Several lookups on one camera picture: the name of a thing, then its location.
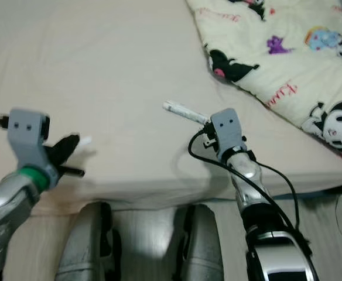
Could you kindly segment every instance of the black cable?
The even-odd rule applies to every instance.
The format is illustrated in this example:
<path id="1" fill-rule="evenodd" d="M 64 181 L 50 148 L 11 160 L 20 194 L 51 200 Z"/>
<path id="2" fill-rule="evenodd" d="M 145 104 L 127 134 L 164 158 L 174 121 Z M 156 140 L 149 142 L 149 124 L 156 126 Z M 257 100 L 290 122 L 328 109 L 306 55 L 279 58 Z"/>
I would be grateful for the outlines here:
<path id="1" fill-rule="evenodd" d="M 340 198 L 340 196 L 337 196 L 336 197 L 336 202 L 335 202 L 335 219 L 336 219 L 337 229 L 339 229 L 340 235 L 342 236 L 342 230 L 340 228 L 339 220 L 337 218 L 337 206 L 338 206 L 338 203 L 339 203 L 339 198 Z"/>
<path id="2" fill-rule="evenodd" d="M 7 129 L 7 127 L 8 127 L 8 116 L 6 116 L 6 115 L 0 116 L 0 127 Z"/>
<path id="3" fill-rule="evenodd" d="M 236 175 L 237 177 L 241 178 L 243 181 L 245 181 L 246 183 L 248 183 L 250 186 L 252 186 L 260 195 L 262 195 L 268 202 L 269 204 L 275 208 L 278 213 L 280 214 L 280 216 L 283 218 L 285 224 L 290 228 L 290 229 L 294 229 L 291 221 L 289 220 L 289 218 L 287 217 L 287 215 L 284 213 L 284 211 L 279 207 L 279 205 L 270 197 L 266 194 L 266 192 L 264 192 L 259 186 L 257 186 L 253 181 L 249 180 L 248 178 L 246 178 L 243 174 L 239 173 L 238 171 L 232 169 L 231 167 L 228 167 L 227 165 L 225 164 L 222 164 L 218 161 L 215 161 L 215 160 L 212 160 L 212 159 L 209 159 L 209 158 L 206 158 L 206 157 L 202 157 L 200 155 L 197 155 L 197 154 L 194 154 L 193 151 L 192 151 L 192 145 L 194 143 L 194 141 L 204 133 L 204 131 L 199 131 L 197 132 L 189 141 L 189 144 L 188 144 L 188 152 L 189 154 L 198 159 L 198 160 L 202 160 L 206 163 L 210 163 L 210 164 L 213 164 L 213 165 L 216 165 L 218 167 L 222 167 L 223 169 L 229 171 L 230 173 Z"/>
<path id="4" fill-rule="evenodd" d="M 297 200 L 297 194 L 296 194 L 295 188 L 293 187 L 292 183 L 290 182 L 290 180 L 284 174 L 282 174 L 278 170 L 274 169 L 273 167 L 267 166 L 267 165 L 262 164 L 262 163 L 257 162 L 257 161 L 256 161 L 256 163 L 259 164 L 262 167 L 265 167 L 265 168 L 267 168 L 269 170 L 272 170 L 273 172 L 277 173 L 278 175 L 280 175 L 287 182 L 287 184 L 288 184 L 288 186 L 289 186 L 289 188 L 290 188 L 290 190 L 292 192 L 293 202 L 295 204 L 295 216 L 296 216 L 295 229 L 298 230 L 299 226 L 300 226 L 299 202 Z"/>

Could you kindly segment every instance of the white bed sheet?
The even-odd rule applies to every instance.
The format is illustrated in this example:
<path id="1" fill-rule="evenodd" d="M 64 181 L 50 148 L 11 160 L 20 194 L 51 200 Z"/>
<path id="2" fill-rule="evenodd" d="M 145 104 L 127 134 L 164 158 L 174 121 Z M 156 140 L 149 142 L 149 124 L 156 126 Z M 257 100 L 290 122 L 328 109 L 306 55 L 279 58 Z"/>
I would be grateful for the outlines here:
<path id="1" fill-rule="evenodd" d="M 64 177 L 35 214 L 73 213 L 102 199 L 114 208 L 160 208 L 233 198 L 225 171 L 186 152 L 199 126 L 165 112 L 164 100 L 207 115 L 235 108 L 249 148 L 297 192 L 342 184 L 340 157 L 208 73 L 183 0 L 0 0 L 0 113 L 48 113 L 49 143 L 70 132 L 93 137 L 71 161 L 85 178 Z M 0 179 L 15 166 L 0 130 Z M 289 192 L 267 170 L 263 181 L 272 194 Z"/>

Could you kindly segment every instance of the white object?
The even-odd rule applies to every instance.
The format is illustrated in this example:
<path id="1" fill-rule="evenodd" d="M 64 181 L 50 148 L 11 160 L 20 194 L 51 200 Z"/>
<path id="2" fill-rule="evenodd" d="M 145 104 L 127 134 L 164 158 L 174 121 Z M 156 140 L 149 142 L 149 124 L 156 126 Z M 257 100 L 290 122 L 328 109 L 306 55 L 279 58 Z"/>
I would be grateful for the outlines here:
<path id="1" fill-rule="evenodd" d="M 342 184 L 342 159 L 218 82 L 200 46 L 183 1 L 0 1 L 0 113 L 15 106 L 46 112 L 50 143 L 79 132 L 94 138 L 97 151 L 84 156 L 85 177 L 63 177 L 34 214 L 74 213 L 100 199 L 149 209 L 234 198 L 225 171 L 187 154 L 199 126 L 161 109 L 166 99 L 208 116 L 235 108 L 248 147 L 298 192 Z M 15 167 L 0 130 L 0 179 Z M 263 183 L 272 194 L 289 192 L 266 169 Z"/>
<path id="2" fill-rule="evenodd" d="M 181 117 L 187 118 L 191 121 L 200 123 L 202 125 L 207 123 L 209 120 L 209 118 L 202 115 L 201 113 L 194 112 L 191 109 L 186 108 L 184 105 L 178 104 L 177 102 L 174 102 L 174 101 L 165 101 L 163 103 L 163 108 L 167 111 L 170 111 Z"/>
<path id="3" fill-rule="evenodd" d="M 82 150 L 84 150 L 87 145 L 91 144 L 92 140 L 93 138 L 91 136 L 86 136 L 85 138 L 81 138 L 73 153 L 74 154 L 79 153 Z"/>

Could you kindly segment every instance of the bed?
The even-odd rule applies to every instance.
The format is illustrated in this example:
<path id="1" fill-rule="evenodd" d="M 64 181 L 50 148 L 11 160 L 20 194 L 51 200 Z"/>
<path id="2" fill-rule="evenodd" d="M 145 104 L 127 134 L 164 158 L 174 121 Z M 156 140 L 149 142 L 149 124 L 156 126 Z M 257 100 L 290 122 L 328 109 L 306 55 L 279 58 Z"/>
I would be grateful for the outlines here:
<path id="1" fill-rule="evenodd" d="M 71 159 L 86 176 L 62 178 L 34 214 L 74 213 L 93 200 L 125 209 L 233 199 L 225 171 L 187 154 L 199 126 L 165 112 L 165 100 L 206 115 L 235 108 L 248 147 L 298 193 L 342 185 L 342 158 L 207 69 L 184 0 L 1 0 L 0 113 L 48 113 L 49 143 L 70 132 L 93 139 Z M 0 130 L 0 179 L 15 166 Z M 263 181 L 273 195 L 289 192 L 268 170 Z"/>

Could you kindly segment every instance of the wooden floor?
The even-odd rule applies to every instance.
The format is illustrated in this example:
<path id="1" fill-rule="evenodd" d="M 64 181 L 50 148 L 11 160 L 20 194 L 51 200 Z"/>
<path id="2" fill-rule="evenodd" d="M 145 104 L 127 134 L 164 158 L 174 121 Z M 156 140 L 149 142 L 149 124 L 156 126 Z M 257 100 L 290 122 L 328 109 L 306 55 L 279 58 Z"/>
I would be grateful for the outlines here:
<path id="1" fill-rule="evenodd" d="M 291 201 L 280 201 L 293 218 Z M 244 230 L 235 202 L 207 204 L 216 214 L 224 259 L 225 280 L 247 280 Z M 301 205 L 301 230 L 310 239 L 320 280 L 342 280 L 342 236 L 335 214 L 335 198 Z M 342 198 L 338 205 L 342 229 Z M 175 266 L 172 244 L 174 208 L 114 213 L 123 243 L 122 280 L 171 280 Z M 5 266 L 5 280 L 54 279 L 73 217 L 32 217 L 14 234 Z"/>

